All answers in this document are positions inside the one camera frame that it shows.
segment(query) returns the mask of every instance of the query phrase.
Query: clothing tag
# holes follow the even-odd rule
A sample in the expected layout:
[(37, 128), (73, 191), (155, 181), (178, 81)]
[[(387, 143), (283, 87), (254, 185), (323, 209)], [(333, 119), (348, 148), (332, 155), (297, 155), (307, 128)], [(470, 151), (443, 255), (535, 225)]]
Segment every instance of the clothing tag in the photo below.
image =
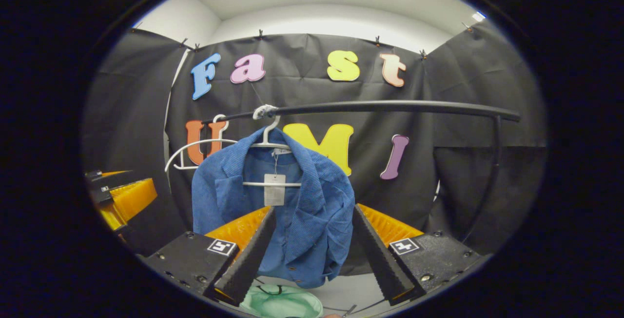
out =
[[(265, 174), (265, 183), (286, 182), (285, 174)], [(265, 205), (284, 205), (285, 186), (265, 186)]]
[(289, 149), (280, 149), (279, 147), (277, 149), (273, 150), (272, 155), (285, 155), (285, 154), (291, 154), (293, 153), (292, 151), (290, 151)]

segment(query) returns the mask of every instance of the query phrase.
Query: white wall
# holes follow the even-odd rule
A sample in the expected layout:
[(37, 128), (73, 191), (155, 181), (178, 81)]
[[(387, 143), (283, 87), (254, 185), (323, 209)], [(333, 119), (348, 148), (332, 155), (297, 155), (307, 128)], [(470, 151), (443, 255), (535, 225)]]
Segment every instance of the white wall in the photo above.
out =
[(430, 53), (452, 34), (419, 20), (365, 7), (306, 4), (275, 7), (224, 20), (214, 31), (210, 44), (270, 34), (327, 34), (375, 40), (418, 53)]
[(211, 44), (211, 36), (220, 24), (221, 19), (199, 0), (166, 0), (133, 27), (139, 25), (139, 29), (179, 42), (189, 38), (184, 44), (194, 47)]

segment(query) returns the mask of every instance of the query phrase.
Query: black clothes rail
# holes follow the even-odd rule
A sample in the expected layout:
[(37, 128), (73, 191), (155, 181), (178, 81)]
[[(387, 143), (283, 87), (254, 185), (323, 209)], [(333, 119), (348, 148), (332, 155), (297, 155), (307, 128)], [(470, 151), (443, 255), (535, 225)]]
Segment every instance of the black clothes rail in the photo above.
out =
[[(475, 225), (488, 196), (496, 183), (501, 167), (502, 147), (501, 147), (501, 122), (502, 120), (510, 120), (519, 122), (520, 114), (508, 109), (491, 107), (487, 105), (464, 104), (460, 102), (447, 101), (425, 101), (425, 100), (375, 100), (375, 101), (348, 101), (348, 102), (328, 102), (325, 104), (300, 105), (295, 107), (283, 107), (270, 109), (266, 112), (266, 116), (272, 118), (274, 116), (289, 116), (293, 114), (309, 114), (309, 113), (336, 113), (336, 112), (419, 112), (419, 113), (447, 113), (447, 114), (465, 114), (469, 116), (488, 117), (492, 120), (493, 138), (492, 147), (494, 156), (492, 161), (492, 169), (486, 183), (483, 196), (477, 209), (472, 216), (466, 233), (462, 236), (461, 242), (466, 242)], [(220, 117), (216, 122), (225, 120), (233, 120), (238, 118), (252, 118), (254, 112), (233, 114), (231, 116)], [(212, 120), (205, 120), (204, 123), (212, 123)]]

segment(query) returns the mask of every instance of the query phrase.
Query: blue letter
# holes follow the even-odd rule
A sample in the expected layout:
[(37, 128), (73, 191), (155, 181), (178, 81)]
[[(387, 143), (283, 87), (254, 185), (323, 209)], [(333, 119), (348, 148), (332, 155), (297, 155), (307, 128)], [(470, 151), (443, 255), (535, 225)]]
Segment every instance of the blue letter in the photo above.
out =
[(195, 92), (193, 93), (193, 100), (197, 100), (203, 94), (210, 91), (210, 83), (208, 80), (212, 80), (215, 77), (215, 65), (213, 63), (217, 63), (221, 60), (221, 55), (216, 53), (207, 60), (202, 63), (196, 65), (195, 68), (191, 70), (191, 74), (193, 74), (193, 80), (195, 82)]

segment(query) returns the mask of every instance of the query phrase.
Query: jacket collar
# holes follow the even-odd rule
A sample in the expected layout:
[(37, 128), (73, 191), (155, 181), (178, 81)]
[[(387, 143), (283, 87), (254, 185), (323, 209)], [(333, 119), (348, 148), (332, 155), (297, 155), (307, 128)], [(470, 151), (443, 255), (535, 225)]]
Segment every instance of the jacket collar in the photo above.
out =
[[(223, 169), (228, 178), (242, 176), (245, 157), (247, 156), (249, 148), (252, 144), (262, 141), (262, 134), (265, 129), (266, 127), (263, 127), (252, 135), (247, 136), (247, 138), (243, 138), (236, 144), (228, 147), (230, 153), (223, 159), (223, 163), (221, 164), (221, 169)], [(317, 212), (321, 211), (325, 205), (325, 197), (323, 196), (321, 182), (310, 156), (310, 151), (278, 128), (274, 128), (269, 132), (268, 140), (274, 144), (288, 145), (301, 171), (303, 171), (297, 209), (310, 215), (315, 215)]]

